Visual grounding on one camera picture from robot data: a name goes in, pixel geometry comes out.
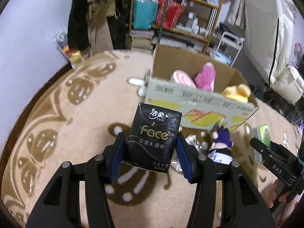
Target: yellow plush toy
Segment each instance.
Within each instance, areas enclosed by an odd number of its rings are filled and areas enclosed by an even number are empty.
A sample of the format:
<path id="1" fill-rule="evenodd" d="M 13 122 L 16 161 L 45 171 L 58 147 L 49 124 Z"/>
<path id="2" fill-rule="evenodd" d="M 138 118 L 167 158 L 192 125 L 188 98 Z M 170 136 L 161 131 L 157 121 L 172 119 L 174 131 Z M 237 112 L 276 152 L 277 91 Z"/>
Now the yellow plush toy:
<path id="1" fill-rule="evenodd" d="M 250 88 L 245 84 L 226 87 L 222 92 L 223 96 L 244 103 L 248 103 L 248 97 L 250 96 L 250 94 L 251 94 Z"/>

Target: green package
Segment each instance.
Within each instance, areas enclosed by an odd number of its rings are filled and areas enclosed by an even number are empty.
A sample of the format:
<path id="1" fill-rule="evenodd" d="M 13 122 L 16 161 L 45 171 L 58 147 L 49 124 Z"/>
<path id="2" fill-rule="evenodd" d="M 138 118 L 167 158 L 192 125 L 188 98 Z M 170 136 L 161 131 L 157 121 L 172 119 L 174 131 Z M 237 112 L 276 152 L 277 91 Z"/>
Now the green package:
<path id="1" fill-rule="evenodd" d="M 257 138 L 259 141 L 263 142 L 268 148 L 270 148 L 270 134 L 268 124 L 264 124 L 255 128 L 252 128 L 252 137 Z M 262 155 L 254 150 L 254 161 L 256 163 L 262 163 Z"/>

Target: red bag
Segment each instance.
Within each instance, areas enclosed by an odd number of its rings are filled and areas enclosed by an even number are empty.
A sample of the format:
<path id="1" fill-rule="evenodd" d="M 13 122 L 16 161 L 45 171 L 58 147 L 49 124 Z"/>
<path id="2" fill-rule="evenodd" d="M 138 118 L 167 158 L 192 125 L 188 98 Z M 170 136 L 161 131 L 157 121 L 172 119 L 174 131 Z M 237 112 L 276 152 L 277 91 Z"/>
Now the red bag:
<path id="1" fill-rule="evenodd" d="M 162 16 L 164 13 L 166 0 L 159 0 L 158 2 L 158 12 L 156 16 L 156 25 L 160 26 L 162 22 Z M 179 20 L 179 17 L 183 13 L 185 7 L 178 2 L 169 0 L 167 6 L 167 13 L 165 16 L 164 28 L 172 29 L 174 28 Z"/>

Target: white chair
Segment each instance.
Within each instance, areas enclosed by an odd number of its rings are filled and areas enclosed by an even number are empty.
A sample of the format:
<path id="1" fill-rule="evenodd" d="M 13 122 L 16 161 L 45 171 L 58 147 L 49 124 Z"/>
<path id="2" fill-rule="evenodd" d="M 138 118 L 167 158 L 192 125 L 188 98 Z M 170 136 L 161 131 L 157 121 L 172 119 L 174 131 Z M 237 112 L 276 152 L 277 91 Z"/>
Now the white chair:
<path id="1" fill-rule="evenodd" d="M 225 37 L 225 36 L 229 36 L 229 37 L 235 39 L 235 41 L 232 41 L 232 40 L 228 39 L 228 38 Z M 220 39 L 220 41 L 219 41 L 219 44 L 218 44 L 218 46 L 217 46 L 217 49 L 216 49 L 214 55 L 217 54 L 218 49 L 219 49 L 219 47 L 221 46 L 221 43 L 227 44 L 227 45 L 229 45 L 229 46 L 231 46 L 231 47 L 237 49 L 237 50 L 238 50 L 237 55 L 235 56 L 233 62 L 232 62 L 231 65 L 230 65 L 230 67 L 232 67 L 233 64 L 234 64 L 234 62 L 235 62 L 235 60 L 237 59 L 237 57 L 238 57 L 238 55 L 239 55 L 241 49 L 242 49 L 243 46 L 244 46 L 244 40 L 245 40 L 244 38 L 239 38 L 238 36 L 235 36 L 235 35 L 232 34 L 232 33 L 223 32 L 223 34 L 222 34 L 222 36 L 221 36 L 221 39 Z"/>

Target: black box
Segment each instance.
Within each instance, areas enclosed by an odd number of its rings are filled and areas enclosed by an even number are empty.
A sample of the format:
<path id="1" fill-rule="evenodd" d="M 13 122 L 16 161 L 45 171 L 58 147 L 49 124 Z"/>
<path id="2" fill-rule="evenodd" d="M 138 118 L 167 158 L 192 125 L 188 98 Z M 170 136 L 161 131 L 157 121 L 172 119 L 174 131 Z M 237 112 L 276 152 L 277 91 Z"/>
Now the black box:
<path id="1" fill-rule="evenodd" d="M 180 112 L 139 103 L 125 147 L 124 162 L 168 173 L 180 123 Z"/>

